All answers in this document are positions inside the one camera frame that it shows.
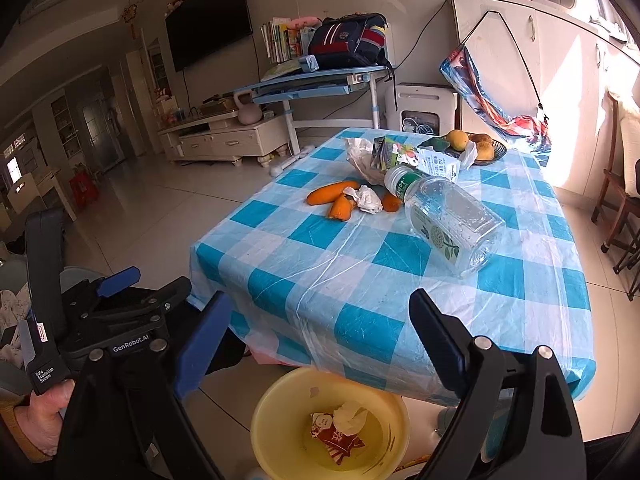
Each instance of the green bottle label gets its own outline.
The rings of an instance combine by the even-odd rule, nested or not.
[[[460,247],[451,239],[451,237],[440,229],[436,224],[429,220],[420,208],[411,208],[411,224],[414,229],[420,231],[430,244],[435,247],[452,265],[456,264]]]
[[[411,184],[413,184],[416,180],[419,180],[421,178],[422,178],[422,175],[418,173],[411,172],[411,173],[404,174],[396,184],[396,196],[404,202],[404,194],[406,193],[406,190],[409,188]]]

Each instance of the doorway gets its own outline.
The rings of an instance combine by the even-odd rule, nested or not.
[[[104,104],[95,99],[80,108],[80,115],[89,130],[89,140],[94,149],[95,160],[105,173],[124,160],[120,143],[113,126],[107,122]]]

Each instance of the storage box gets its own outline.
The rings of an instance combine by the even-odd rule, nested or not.
[[[455,128],[458,95],[452,87],[400,83],[389,85],[385,95],[386,127],[389,130],[444,136]]]

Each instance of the trash in bowl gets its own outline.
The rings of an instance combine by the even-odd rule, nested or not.
[[[311,436],[324,443],[336,465],[350,456],[352,449],[365,446],[358,432],[367,421],[367,410],[358,402],[348,400],[333,415],[313,413],[311,419]]]

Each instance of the plastic table cover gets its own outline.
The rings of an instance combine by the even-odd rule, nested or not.
[[[340,222],[326,218],[330,204],[306,204],[318,187],[358,180],[345,138],[385,134],[414,146],[425,139],[344,130],[193,244],[191,303],[202,309],[222,289],[236,306],[231,329],[254,351],[453,406],[459,400],[440,383],[408,318],[409,295],[424,288],[472,335],[513,351],[550,346],[580,397],[595,374],[589,297],[574,238],[538,163],[509,150],[460,172],[458,184],[507,225],[497,254],[461,280],[412,234],[403,208],[356,209]]]

